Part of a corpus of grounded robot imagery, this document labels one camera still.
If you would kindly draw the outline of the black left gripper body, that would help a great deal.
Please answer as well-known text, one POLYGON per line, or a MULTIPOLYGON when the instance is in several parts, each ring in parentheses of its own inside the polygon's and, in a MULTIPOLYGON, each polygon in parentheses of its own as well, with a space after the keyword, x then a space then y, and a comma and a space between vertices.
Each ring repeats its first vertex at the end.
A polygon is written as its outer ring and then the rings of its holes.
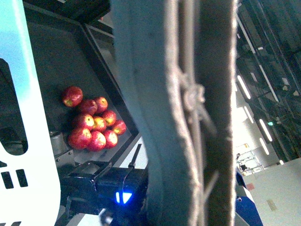
POLYGON ((63 216, 98 215, 106 209, 113 226, 147 226, 145 213, 148 170, 113 167, 110 162, 88 161, 60 178, 63 216))

